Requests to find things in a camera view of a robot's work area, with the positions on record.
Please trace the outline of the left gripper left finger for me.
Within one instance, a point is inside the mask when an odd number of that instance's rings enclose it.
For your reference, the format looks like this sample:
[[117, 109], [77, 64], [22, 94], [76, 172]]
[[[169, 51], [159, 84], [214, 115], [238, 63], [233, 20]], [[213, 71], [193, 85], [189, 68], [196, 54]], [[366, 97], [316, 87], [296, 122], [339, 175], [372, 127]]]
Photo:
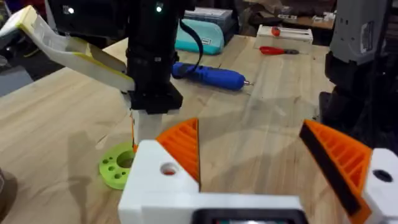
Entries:
[[200, 191], [198, 119], [141, 142], [118, 205], [121, 223], [190, 223], [177, 202]]

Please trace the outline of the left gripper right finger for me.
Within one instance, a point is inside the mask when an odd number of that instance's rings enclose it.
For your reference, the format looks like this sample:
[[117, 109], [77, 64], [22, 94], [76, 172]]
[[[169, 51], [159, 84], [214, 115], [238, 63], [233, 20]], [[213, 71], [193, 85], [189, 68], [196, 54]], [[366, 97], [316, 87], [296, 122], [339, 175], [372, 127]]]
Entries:
[[397, 223], [397, 154], [306, 119], [299, 137], [345, 211], [346, 223]]

